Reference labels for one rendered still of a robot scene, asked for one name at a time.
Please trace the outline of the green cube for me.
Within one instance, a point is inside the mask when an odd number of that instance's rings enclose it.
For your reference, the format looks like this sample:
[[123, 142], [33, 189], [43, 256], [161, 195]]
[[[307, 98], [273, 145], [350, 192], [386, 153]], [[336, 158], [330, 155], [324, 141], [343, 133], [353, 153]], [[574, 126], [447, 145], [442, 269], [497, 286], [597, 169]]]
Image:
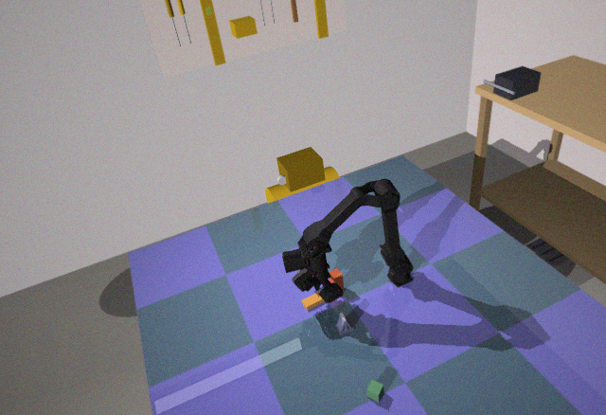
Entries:
[[371, 381], [367, 387], [367, 390], [366, 390], [366, 396], [379, 403], [382, 395], [383, 395], [383, 384], [378, 383], [371, 379]]

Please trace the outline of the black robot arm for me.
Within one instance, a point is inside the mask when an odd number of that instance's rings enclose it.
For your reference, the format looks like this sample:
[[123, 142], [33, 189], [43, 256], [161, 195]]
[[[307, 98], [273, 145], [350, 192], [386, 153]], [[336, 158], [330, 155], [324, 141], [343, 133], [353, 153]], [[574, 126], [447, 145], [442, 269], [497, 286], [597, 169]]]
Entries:
[[[373, 191], [375, 195], [368, 194]], [[326, 253], [332, 251], [329, 244], [332, 233], [362, 206], [382, 210], [385, 243], [380, 247], [383, 259], [390, 267], [387, 274], [389, 279], [398, 288], [414, 281], [411, 277], [414, 266], [400, 245], [397, 219], [400, 199], [399, 192], [388, 179], [370, 181], [351, 189], [350, 193], [324, 219], [304, 229], [298, 242], [299, 249], [282, 252], [286, 273], [300, 270], [292, 278], [294, 285], [301, 292], [308, 292], [313, 288], [312, 283], [315, 284], [317, 278], [306, 266], [306, 260], [310, 268], [323, 268], [327, 263]]]

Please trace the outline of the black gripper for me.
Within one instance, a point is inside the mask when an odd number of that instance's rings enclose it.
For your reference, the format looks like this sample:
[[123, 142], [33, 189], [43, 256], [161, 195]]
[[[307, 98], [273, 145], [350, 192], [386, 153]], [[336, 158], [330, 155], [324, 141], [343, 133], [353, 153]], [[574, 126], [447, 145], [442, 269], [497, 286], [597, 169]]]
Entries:
[[316, 278], [317, 278], [317, 282], [315, 284], [312, 283], [315, 291], [316, 292], [319, 291], [321, 284], [325, 287], [321, 290], [321, 292], [318, 295], [327, 304], [329, 304], [343, 296], [343, 290], [341, 289], [341, 287], [337, 283], [330, 283], [328, 280], [329, 278], [331, 278], [331, 275], [328, 272], [328, 269], [330, 268], [328, 263], [326, 263], [326, 265], [323, 268], [313, 269], [313, 268], [309, 267], [308, 260], [306, 260], [306, 262], [307, 262], [306, 266], [308, 267], [308, 269], [309, 270], [311, 269], [312, 274], [314, 276], [316, 276]]

